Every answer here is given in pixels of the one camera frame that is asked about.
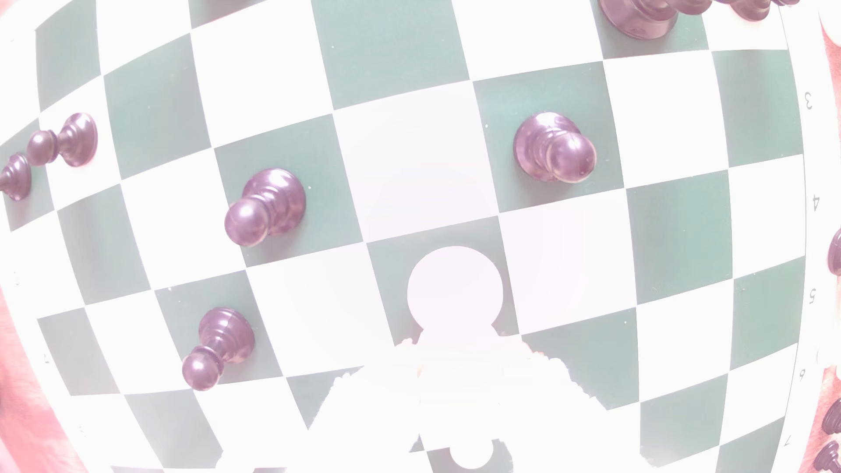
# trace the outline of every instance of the chessboard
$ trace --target chessboard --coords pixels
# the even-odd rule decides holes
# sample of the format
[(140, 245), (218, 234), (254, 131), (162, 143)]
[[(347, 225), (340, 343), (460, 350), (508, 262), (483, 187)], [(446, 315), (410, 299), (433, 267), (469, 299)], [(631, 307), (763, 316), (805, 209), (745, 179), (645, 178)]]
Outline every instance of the chessboard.
[[(0, 286), (92, 473), (283, 471), (337, 377), (417, 341), (409, 277), (444, 247), (493, 263), (497, 334), (561, 359), (660, 470), (800, 464), (841, 215), (812, 3), (714, 2), (655, 40), (597, 0), (35, 4), (0, 21), (0, 157), (77, 112), (98, 148), (3, 196)], [(583, 182), (518, 166), (542, 111), (593, 143)], [(240, 247), (225, 214), (270, 167), (304, 218)], [(217, 306), (256, 344), (194, 391)], [(464, 471), (448, 447), (420, 432), (402, 471)]]

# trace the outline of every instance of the black pawn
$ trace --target black pawn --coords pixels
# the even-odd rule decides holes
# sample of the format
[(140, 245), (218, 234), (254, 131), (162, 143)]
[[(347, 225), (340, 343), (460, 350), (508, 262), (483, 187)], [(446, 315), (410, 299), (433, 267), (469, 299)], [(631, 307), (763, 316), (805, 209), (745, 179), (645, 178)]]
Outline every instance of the black pawn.
[(832, 406), (827, 409), (827, 414), (823, 416), (821, 428), (827, 435), (841, 433), (841, 399), (833, 402)]
[(838, 464), (838, 442), (833, 440), (824, 445), (821, 451), (817, 452), (812, 466), (818, 471), (830, 470), (832, 473), (841, 473), (841, 465)]

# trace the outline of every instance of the white pawn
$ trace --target white pawn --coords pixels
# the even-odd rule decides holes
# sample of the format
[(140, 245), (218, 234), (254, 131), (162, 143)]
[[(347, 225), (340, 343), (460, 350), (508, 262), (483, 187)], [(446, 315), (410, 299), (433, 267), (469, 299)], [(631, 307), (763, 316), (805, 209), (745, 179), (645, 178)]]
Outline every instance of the white pawn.
[(409, 309), (423, 328), (420, 435), (463, 468), (484, 465), (500, 436), (501, 338), (491, 324), (502, 297), (500, 272), (472, 248), (431, 252), (409, 278)]

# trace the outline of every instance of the chess piece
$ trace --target chess piece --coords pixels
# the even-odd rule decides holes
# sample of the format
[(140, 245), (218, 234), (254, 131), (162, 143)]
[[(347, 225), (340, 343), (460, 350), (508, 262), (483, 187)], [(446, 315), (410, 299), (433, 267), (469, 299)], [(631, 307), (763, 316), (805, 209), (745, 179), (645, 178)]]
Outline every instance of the chess piece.
[(653, 40), (670, 32), (678, 12), (697, 15), (710, 5), (712, 0), (599, 0), (607, 20), (638, 40)]
[(225, 216), (225, 231), (237, 245), (252, 247), (268, 235), (295, 228), (304, 216), (304, 186), (289, 171), (264, 169), (249, 179), (242, 198)]
[(826, 415), (823, 416), (821, 428), (827, 435), (841, 433), (841, 399), (833, 402), (832, 406), (827, 409)]
[(97, 125), (89, 114), (72, 114), (58, 135), (52, 130), (38, 130), (29, 138), (26, 156), (33, 166), (44, 166), (61, 154), (73, 167), (87, 164), (97, 152)]
[(593, 172), (595, 148), (575, 123), (554, 112), (534, 114), (514, 134), (514, 157), (535, 179), (579, 183)]
[(32, 170), (26, 157), (15, 153), (8, 159), (6, 167), (0, 171), (0, 190), (11, 200), (21, 200), (29, 195), (32, 188)]
[(838, 442), (833, 440), (824, 445), (821, 451), (817, 452), (812, 466), (818, 471), (830, 470), (832, 473), (841, 473), (841, 465), (838, 464)]
[(761, 21), (771, 10), (771, 0), (736, 0), (730, 7), (748, 21)]
[(835, 232), (833, 240), (829, 243), (827, 266), (830, 273), (841, 276), (841, 229)]
[(240, 363), (254, 349), (254, 332), (239, 312), (216, 307), (198, 323), (201, 345), (184, 358), (181, 373), (196, 391), (206, 391), (219, 381), (225, 363)]

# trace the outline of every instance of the knocked-over pawn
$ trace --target knocked-over pawn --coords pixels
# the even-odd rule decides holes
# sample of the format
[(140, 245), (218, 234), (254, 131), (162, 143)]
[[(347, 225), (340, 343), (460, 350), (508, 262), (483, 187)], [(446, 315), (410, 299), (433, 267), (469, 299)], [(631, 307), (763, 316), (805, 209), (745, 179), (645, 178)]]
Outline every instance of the knocked-over pawn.
[(26, 156), (33, 166), (44, 166), (58, 155), (73, 167), (87, 164), (97, 152), (97, 125), (89, 114), (72, 114), (61, 131), (38, 130), (29, 138)]
[(817, 452), (812, 466), (818, 471), (829, 470), (832, 473), (841, 473), (841, 465), (838, 464), (838, 442), (833, 440), (824, 445), (821, 451)]
[(240, 363), (254, 349), (254, 332), (239, 312), (216, 307), (198, 323), (201, 343), (184, 358), (181, 374), (196, 391), (206, 391), (219, 381), (226, 363)]
[(21, 200), (29, 195), (32, 188), (32, 169), (26, 157), (15, 153), (8, 159), (6, 167), (0, 171), (0, 190), (11, 200)]
[(514, 157), (535, 179), (579, 183), (595, 168), (595, 147), (575, 123), (554, 112), (527, 118), (514, 134)]
[(249, 179), (242, 198), (225, 216), (228, 237), (243, 247), (252, 247), (269, 235), (295, 228), (304, 217), (304, 186), (289, 171), (264, 169)]

